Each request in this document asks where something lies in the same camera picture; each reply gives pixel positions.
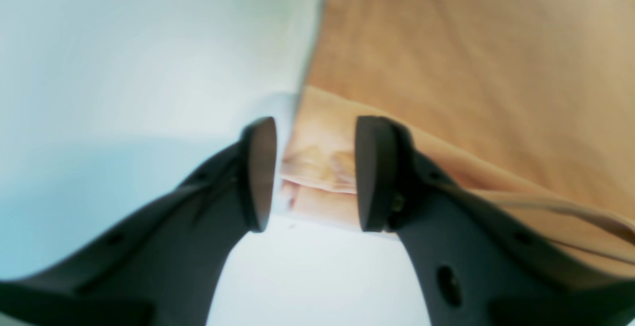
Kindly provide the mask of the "left gripper black left finger side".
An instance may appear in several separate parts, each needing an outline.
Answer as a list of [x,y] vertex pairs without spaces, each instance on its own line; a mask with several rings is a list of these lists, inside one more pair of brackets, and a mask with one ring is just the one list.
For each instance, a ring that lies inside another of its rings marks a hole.
[[273,117],[61,262],[2,281],[3,326],[203,326],[232,249],[265,231]]

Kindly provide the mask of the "left gripper black right finger side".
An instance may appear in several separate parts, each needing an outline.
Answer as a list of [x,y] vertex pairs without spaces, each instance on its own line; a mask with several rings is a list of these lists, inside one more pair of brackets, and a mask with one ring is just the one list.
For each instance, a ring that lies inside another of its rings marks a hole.
[[406,249],[433,326],[626,326],[634,280],[583,265],[461,188],[379,116],[355,128],[359,224]]

